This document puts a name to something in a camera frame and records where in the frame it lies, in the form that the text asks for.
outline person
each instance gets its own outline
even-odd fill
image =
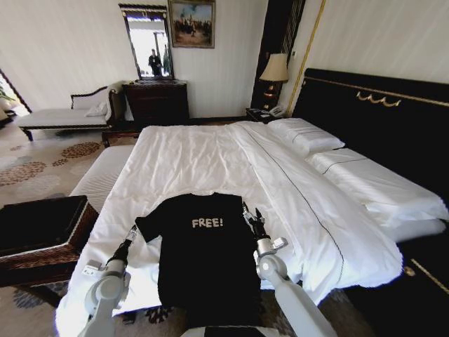
[[[158,55],[156,55],[156,51],[154,49],[152,49],[152,54],[148,58],[148,65],[152,68],[154,76],[162,76],[161,58]]]
[[[166,45],[165,50],[163,51],[162,66],[163,66],[163,72],[170,74],[170,58],[168,56],[167,45]]]

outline lamp base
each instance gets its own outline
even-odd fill
[[[270,110],[273,108],[277,101],[274,85],[269,86],[267,91],[264,92],[264,98],[264,110]]]

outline bed frame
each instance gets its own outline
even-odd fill
[[[293,117],[449,201],[449,84],[307,69]]]
[[[435,192],[448,205],[448,94],[448,84],[308,69],[293,117],[332,133],[348,148]],[[447,264],[441,262],[448,246],[447,230],[402,242],[400,277],[375,289],[344,290],[376,335],[415,336],[423,329],[445,329],[439,308],[448,303],[440,286],[448,281]]]

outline gold trim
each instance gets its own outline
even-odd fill
[[[439,286],[445,293],[449,295],[449,289],[444,286],[435,276],[433,276],[430,272],[428,272],[424,267],[422,267],[414,258],[411,259],[412,263],[414,263],[425,275],[430,278],[437,286]]]
[[[400,97],[400,98],[405,98],[407,100],[416,100],[417,102],[424,102],[424,103],[429,103],[429,104],[434,104],[434,105],[440,105],[442,107],[449,107],[448,102],[441,102],[439,100],[430,100],[428,98],[404,95],[403,93],[392,93],[391,91],[383,91],[383,90],[377,90],[377,89],[373,89],[373,88],[366,88],[364,86],[353,86],[352,84],[346,84],[346,83],[336,82],[336,81],[329,81],[327,79],[317,79],[315,77],[305,76],[304,78],[305,79],[313,79],[315,81],[320,81],[320,82],[325,82],[325,83],[330,83],[330,84],[337,84],[338,86],[347,86],[348,88],[354,88],[354,89],[363,90],[363,91],[372,91],[373,93],[382,93],[384,95],[396,96],[396,97]]]
[[[372,104],[382,103],[382,104],[384,105],[384,107],[397,107],[397,106],[399,106],[399,103],[401,103],[401,100],[397,100],[397,101],[394,102],[394,103],[388,103],[388,102],[387,102],[387,97],[385,97],[385,96],[382,97],[382,98],[380,98],[379,100],[375,100],[375,99],[373,98],[373,95],[372,95],[372,94],[370,94],[370,95],[368,95],[368,96],[366,96],[366,97],[362,97],[360,91],[357,92],[356,97],[357,97],[359,100],[369,100]]]
[[[325,4],[326,4],[326,0],[322,0],[320,9],[318,11],[318,15],[316,16],[316,19],[315,19],[314,29],[311,31],[311,34],[310,34],[309,43],[307,44],[306,53],[304,54],[304,57],[302,59],[300,71],[297,73],[295,86],[293,87],[292,94],[290,95],[290,100],[288,101],[287,112],[290,113],[290,114],[291,114],[290,109],[292,107],[293,98],[295,97],[297,87],[300,84],[301,75],[302,75],[302,72],[304,71],[304,66],[306,65],[307,58],[309,57],[311,44],[314,42],[315,33],[316,33],[316,30],[318,29],[318,25],[320,23],[321,15],[323,14],[323,11],[324,11]]]
[[[149,13],[167,13],[167,9],[157,9],[157,8],[127,8],[127,7],[120,7],[121,11],[127,11],[127,12],[149,12]]]
[[[410,276],[410,277],[414,277],[414,276],[416,275],[416,272],[415,272],[412,268],[410,268],[410,267],[408,267],[408,266],[405,266],[405,267],[403,268],[403,270],[404,270],[404,272],[405,272],[408,276]]]

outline white wall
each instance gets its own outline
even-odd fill
[[[307,0],[289,64],[287,106],[321,0]],[[304,69],[449,82],[449,1],[327,0]],[[299,89],[295,95],[295,106]]]
[[[71,93],[137,79],[118,3],[167,0],[0,0],[0,67],[32,110],[69,107]],[[249,106],[267,0],[217,0],[215,49],[173,48],[192,117]]]

